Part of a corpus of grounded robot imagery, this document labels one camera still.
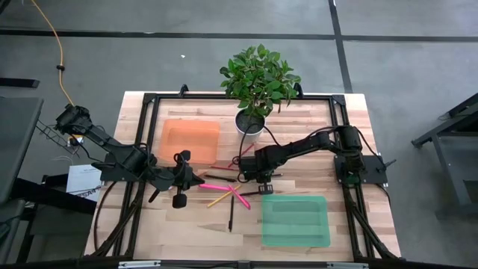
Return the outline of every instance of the black pen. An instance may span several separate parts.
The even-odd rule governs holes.
[[[229,232],[232,232],[232,218],[234,216],[234,196],[231,197],[231,215],[229,216]]]

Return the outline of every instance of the white pot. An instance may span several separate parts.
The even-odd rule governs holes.
[[[238,124],[237,124],[237,121],[236,121],[236,118],[238,117],[238,114],[244,110],[245,108],[242,108],[240,109],[237,113],[236,113],[236,116],[234,117],[234,125],[236,126],[236,130],[238,131],[239,135],[240,135],[240,138],[242,139],[242,137],[244,136],[244,132],[242,132],[239,127],[238,127]],[[266,126],[266,118],[264,117],[264,126]],[[250,132],[247,132],[246,134],[246,138],[244,138],[244,142],[247,142],[247,143],[251,143],[251,142],[254,142],[256,141],[259,136],[261,135],[261,133],[263,132],[264,130],[264,127],[262,127],[261,131],[259,132],[256,132],[256,133],[250,133]]]

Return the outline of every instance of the black wire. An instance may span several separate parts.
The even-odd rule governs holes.
[[[156,175],[154,173],[154,171],[152,170],[151,168],[151,164],[149,163],[149,156],[150,156],[150,151],[151,151],[151,148],[145,144],[145,143],[142,143],[144,145],[146,145],[146,163],[147,163],[147,166],[148,166],[148,170],[149,172],[151,172],[151,174],[156,178],[156,179],[163,179],[163,180],[167,180],[167,181],[171,181],[171,180],[176,180],[181,174],[182,172],[184,171],[184,167],[186,166],[185,164],[185,160],[184,160],[184,157],[179,154],[179,153],[176,153],[174,156],[173,156],[173,159],[176,163],[178,163],[178,158],[181,157],[181,168],[179,169],[179,172],[173,177],[173,178],[167,178],[167,177],[164,177],[164,176],[160,176],[160,175]]]
[[[391,201],[390,201],[390,194],[388,194],[388,191],[380,184],[376,184],[379,188],[382,189],[382,191],[387,195],[387,198],[388,198],[388,204],[391,205]]]
[[[358,128],[356,128],[356,130],[357,130],[357,132],[360,134],[361,139],[364,140],[364,143],[365,143],[365,145],[367,146],[368,150],[370,150],[370,152],[372,152],[372,154],[373,154],[377,159],[379,159],[380,164],[382,164],[384,170],[386,170],[386,169],[387,169],[387,166],[386,166],[385,163],[383,162],[382,158],[380,158],[380,157],[373,151],[372,147],[368,144],[367,140],[365,140],[364,134],[362,134]]]
[[[90,160],[94,160],[94,161],[98,161],[98,162],[103,162],[103,161],[100,161],[100,160],[97,159],[97,158],[91,157],[91,156],[90,156],[90,153],[87,151],[87,149],[84,148],[84,146],[81,144],[81,142],[78,141],[78,140],[76,139],[76,137],[73,136],[73,134],[70,134],[69,136],[71,136],[73,139],[75,139],[75,140],[78,142],[78,145],[84,150],[84,152],[87,154],[87,157],[88,157]]]
[[[309,138],[309,137],[311,137],[312,135],[315,135],[315,134],[317,134],[318,132],[323,131],[323,130],[332,129],[332,130],[330,130],[330,131],[333,131],[333,130],[335,130],[337,127],[340,127],[340,126],[327,126],[327,127],[319,128],[319,129],[313,131],[312,133],[308,134],[308,136],[306,136],[305,138]]]
[[[237,165],[239,166],[240,168],[240,158],[241,158],[241,154],[242,154],[242,145],[244,144],[244,139],[246,138],[246,135],[247,135],[247,131],[249,131],[249,129],[253,126],[258,126],[259,124],[258,123],[253,123],[251,125],[249,125],[246,129],[246,131],[244,132],[243,136],[242,136],[242,139],[240,140],[240,146],[239,146],[239,156],[235,156],[233,159],[232,159],[232,163],[234,163],[235,161],[237,162]],[[272,137],[272,139],[274,140],[274,142],[276,143],[277,146],[281,146],[281,144],[279,144],[279,142],[277,142],[276,138],[274,137],[274,134],[272,134],[272,132],[268,129],[268,127],[266,126],[263,126],[264,129],[267,130],[267,132],[269,132],[269,135]],[[246,179],[244,181],[241,181],[241,179],[239,179],[241,175],[241,171],[239,171],[239,174],[238,174],[238,181],[240,183],[247,183],[250,181],[250,179]]]
[[[99,219],[99,212],[102,210],[103,203],[105,202],[106,196],[110,193],[111,189],[117,182],[111,183],[105,191],[102,199],[99,201],[98,210],[96,211],[95,222],[93,224],[93,244],[95,246],[95,251],[98,250],[98,219]]]

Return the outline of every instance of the pink marker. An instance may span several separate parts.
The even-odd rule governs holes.
[[[237,191],[231,185],[228,186],[228,191],[232,191],[232,193],[242,202],[242,204],[246,206],[247,209],[251,210],[251,205],[249,204],[249,202],[247,202],[240,194],[238,194]]]
[[[218,190],[218,191],[229,191],[229,188],[227,188],[227,187],[216,186],[216,185],[212,185],[212,184],[201,184],[199,187],[200,188],[207,188],[207,189],[211,189],[211,190]]]

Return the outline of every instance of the orange tray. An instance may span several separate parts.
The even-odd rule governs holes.
[[[213,164],[217,157],[219,123],[202,120],[165,120],[159,158],[174,162],[173,156],[191,151],[191,164]]]

